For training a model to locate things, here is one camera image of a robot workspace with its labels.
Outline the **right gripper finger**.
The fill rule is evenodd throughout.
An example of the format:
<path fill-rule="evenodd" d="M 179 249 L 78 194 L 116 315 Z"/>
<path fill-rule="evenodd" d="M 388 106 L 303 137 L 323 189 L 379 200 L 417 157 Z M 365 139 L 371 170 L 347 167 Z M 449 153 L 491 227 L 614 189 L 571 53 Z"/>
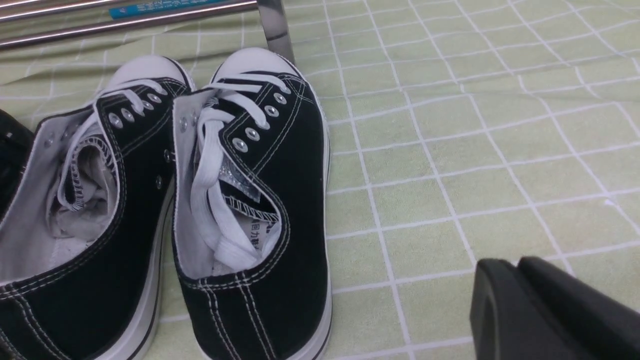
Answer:
<path fill-rule="evenodd" d="M 477 262 L 478 360 L 637 360 L 639 313 L 537 256 Z"/>

